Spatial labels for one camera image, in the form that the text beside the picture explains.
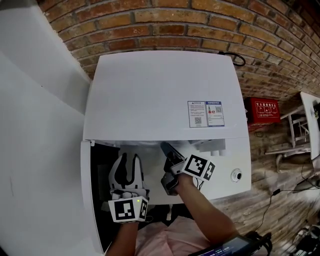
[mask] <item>person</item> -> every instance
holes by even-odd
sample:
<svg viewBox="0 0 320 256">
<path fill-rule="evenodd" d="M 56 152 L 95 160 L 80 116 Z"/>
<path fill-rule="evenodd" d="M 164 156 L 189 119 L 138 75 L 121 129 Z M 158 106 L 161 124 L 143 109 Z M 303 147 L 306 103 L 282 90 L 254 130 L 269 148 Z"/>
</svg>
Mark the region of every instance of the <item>person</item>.
<svg viewBox="0 0 320 256">
<path fill-rule="evenodd" d="M 156 222 L 139 231 L 139 222 L 124 223 L 106 255 L 186 256 L 239 234 L 232 220 L 198 190 L 192 176 L 179 174 L 175 190 L 194 220 L 178 216 L 169 227 Z"/>
</svg>

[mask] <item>white chest freezer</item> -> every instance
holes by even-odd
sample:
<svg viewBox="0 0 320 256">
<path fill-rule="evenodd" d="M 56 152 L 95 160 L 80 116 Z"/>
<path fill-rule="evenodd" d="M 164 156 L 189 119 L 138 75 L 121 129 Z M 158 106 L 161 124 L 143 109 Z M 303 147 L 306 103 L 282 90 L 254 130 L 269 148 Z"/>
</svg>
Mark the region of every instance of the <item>white chest freezer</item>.
<svg viewBox="0 0 320 256">
<path fill-rule="evenodd" d="M 100 174 L 119 153 L 141 158 L 150 205 L 182 202 L 167 195 L 160 182 L 166 160 L 163 141 L 182 154 L 204 154 L 215 164 L 210 181 L 201 188 L 209 200 L 251 189 L 246 114 L 230 57 L 191 51 L 100 57 L 81 144 L 83 200 L 98 252 L 106 250 L 108 240 L 99 221 L 108 182 Z"/>
</svg>

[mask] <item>screen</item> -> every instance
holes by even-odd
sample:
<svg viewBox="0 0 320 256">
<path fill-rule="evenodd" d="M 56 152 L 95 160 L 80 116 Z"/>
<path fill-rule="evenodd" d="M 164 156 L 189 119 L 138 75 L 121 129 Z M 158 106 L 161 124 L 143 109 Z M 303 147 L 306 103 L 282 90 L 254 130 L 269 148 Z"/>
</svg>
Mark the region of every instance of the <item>screen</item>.
<svg viewBox="0 0 320 256">
<path fill-rule="evenodd" d="M 211 251 L 198 254 L 198 256 L 229 256 L 243 247 L 247 246 L 249 243 L 240 237 L 235 237 L 234 239 L 224 243 L 223 245 L 212 249 Z"/>
</svg>

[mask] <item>pink shirt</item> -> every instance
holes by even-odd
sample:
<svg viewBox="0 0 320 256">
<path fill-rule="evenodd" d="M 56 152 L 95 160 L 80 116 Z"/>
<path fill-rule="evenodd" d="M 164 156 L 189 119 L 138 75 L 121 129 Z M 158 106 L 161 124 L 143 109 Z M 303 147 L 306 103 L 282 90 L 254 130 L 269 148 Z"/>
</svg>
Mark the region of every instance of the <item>pink shirt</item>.
<svg viewBox="0 0 320 256">
<path fill-rule="evenodd" d="M 178 216 L 170 226 L 152 223 L 138 231 L 136 256 L 187 256 L 210 246 L 194 220 Z M 267 255 L 263 247 L 255 256 Z"/>
</svg>

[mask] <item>red fire extinguisher box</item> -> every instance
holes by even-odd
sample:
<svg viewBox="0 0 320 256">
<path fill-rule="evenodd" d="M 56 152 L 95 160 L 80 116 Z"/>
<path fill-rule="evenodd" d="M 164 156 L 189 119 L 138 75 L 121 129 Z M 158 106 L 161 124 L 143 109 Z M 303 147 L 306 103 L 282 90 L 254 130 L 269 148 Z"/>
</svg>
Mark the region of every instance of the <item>red fire extinguisher box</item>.
<svg viewBox="0 0 320 256">
<path fill-rule="evenodd" d="M 244 107 L 247 110 L 249 132 L 281 121 L 278 101 L 275 99 L 248 97 L 244 100 Z"/>
</svg>

